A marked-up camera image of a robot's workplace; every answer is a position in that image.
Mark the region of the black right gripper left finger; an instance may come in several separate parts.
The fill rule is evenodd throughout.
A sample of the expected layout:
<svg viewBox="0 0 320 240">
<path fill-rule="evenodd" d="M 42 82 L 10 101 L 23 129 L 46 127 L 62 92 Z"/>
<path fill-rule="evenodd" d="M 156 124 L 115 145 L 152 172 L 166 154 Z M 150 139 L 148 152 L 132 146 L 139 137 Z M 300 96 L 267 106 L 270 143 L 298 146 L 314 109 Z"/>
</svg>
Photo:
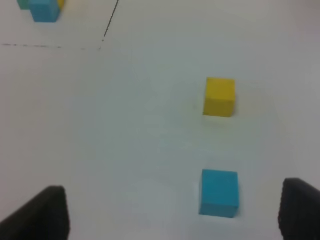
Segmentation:
<svg viewBox="0 0 320 240">
<path fill-rule="evenodd" d="M 0 222 L 2 240 L 67 240 L 70 216 L 66 190 L 49 186 Z"/>
</svg>

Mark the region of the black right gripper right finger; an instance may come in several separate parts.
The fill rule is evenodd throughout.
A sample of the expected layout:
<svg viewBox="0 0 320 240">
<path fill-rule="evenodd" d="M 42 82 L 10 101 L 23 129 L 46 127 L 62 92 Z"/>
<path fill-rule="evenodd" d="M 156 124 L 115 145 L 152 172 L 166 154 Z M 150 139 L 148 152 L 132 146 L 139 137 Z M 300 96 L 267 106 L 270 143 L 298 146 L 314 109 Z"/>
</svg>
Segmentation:
<svg viewBox="0 0 320 240">
<path fill-rule="evenodd" d="M 278 225 L 284 240 L 320 238 L 320 191 L 299 178 L 283 182 Z"/>
</svg>

